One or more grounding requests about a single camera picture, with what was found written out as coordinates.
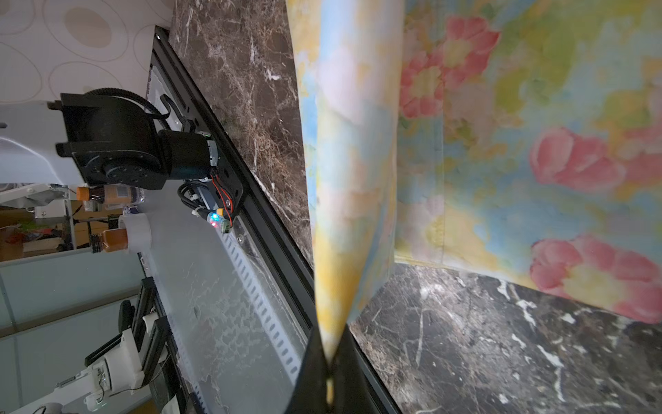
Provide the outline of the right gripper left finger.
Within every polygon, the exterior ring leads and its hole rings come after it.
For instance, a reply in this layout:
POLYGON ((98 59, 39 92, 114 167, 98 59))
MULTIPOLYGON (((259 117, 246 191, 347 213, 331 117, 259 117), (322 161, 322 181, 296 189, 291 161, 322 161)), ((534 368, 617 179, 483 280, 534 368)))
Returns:
POLYGON ((328 363, 317 326, 310 332, 298 378, 285 414, 324 414, 327 402, 328 363))

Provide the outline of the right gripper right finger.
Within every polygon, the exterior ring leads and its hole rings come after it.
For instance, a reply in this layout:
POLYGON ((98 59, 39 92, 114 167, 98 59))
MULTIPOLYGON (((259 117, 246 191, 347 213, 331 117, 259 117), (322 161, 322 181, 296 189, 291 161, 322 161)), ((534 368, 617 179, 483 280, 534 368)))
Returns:
POLYGON ((330 413, 374 414, 378 412, 372 403, 372 396, 365 374, 360 367, 356 344, 350 331, 343 331, 329 373, 333 395, 329 403, 330 413))

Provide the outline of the pastel floral skirt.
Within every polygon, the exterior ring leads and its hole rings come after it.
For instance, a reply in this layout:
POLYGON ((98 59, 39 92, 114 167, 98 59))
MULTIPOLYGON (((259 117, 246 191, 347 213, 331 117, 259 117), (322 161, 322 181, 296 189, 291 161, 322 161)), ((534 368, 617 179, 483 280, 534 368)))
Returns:
POLYGON ((394 262, 660 322, 660 2, 286 11, 328 360, 394 262))

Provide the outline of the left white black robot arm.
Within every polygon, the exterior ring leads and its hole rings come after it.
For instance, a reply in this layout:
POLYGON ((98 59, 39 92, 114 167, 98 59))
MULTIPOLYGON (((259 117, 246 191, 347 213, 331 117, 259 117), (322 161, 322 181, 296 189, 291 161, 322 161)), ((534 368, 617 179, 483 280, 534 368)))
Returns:
POLYGON ((169 180, 210 176, 217 145, 171 130, 167 118, 146 99, 112 88, 2 105, 1 181, 156 191, 169 180))

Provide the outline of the second robot arm outside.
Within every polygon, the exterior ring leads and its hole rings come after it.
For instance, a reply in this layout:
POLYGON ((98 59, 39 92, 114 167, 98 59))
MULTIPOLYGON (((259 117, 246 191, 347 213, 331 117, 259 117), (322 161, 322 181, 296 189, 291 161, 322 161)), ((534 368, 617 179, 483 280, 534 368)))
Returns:
MULTIPOLYGON (((165 317, 144 316, 129 327, 133 305, 120 310, 123 331, 86 359, 86 368, 58 384, 47 396, 16 410, 17 413, 62 413, 65 405, 83 397, 96 411, 120 393, 135 392, 155 377, 156 365, 172 333, 165 317)), ((286 413, 378 413, 362 373, 350 332, 341 335, 333 359, 328 360, 320 329, 310 331, 308 343, 286 413)))

